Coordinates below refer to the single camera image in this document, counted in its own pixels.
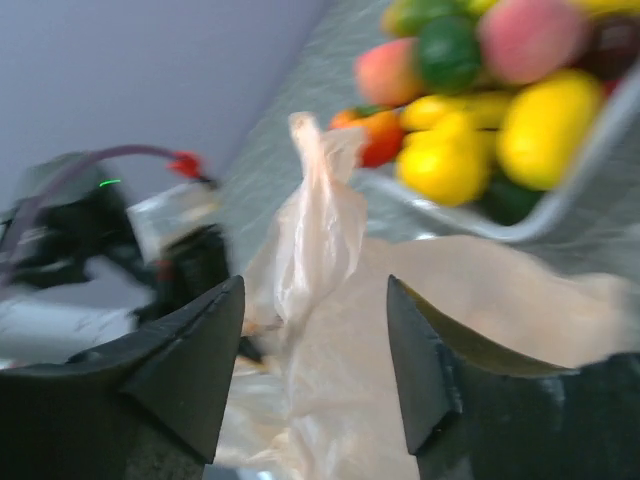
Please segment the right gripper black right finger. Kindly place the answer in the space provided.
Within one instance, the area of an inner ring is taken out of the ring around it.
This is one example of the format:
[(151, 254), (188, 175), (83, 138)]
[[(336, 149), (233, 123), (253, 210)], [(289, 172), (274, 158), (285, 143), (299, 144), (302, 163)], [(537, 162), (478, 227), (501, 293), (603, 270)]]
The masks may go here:
[(423, 479), (635, 479), (639, 357), (566, 369), (520, 354), (390, 277), (387, 324)]

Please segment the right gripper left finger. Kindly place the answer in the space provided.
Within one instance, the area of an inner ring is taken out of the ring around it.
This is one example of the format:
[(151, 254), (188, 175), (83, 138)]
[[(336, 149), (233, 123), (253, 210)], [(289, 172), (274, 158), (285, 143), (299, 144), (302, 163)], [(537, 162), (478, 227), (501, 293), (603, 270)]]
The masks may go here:
[(5, 479), (199, 479), (215, 458), (244, 317), (233, 277), (64, 364), (1, 374)]

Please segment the translucent orange plastic bag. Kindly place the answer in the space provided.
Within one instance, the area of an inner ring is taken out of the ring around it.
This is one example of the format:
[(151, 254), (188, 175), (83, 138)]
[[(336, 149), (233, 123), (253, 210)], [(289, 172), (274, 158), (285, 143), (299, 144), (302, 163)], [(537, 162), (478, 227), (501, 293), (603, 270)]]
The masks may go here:
[(218, 464), (276, 479), (423, 479), (407, 449), (390, 350), (390, 277), (548, 364), (639, 357), (625, 279), (561, 276), (472, 236), (370, 239), (365, 199), (348, 183), (363, 132), (324, 131), (309, 113), (293, 114), (289, 126), (303, 180), (244, 274), (245, 326), (267, 365), (234, 371)]

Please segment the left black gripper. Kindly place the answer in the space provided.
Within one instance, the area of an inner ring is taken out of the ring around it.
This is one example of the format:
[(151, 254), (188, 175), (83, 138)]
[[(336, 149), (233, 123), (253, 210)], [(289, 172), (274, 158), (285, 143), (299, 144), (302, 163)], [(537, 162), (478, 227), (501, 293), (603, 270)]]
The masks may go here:
[(198, 227), (150, 266), (152, 300), (134, 311), (138, 325), (172, 313), (230, 278), (222, 228)]

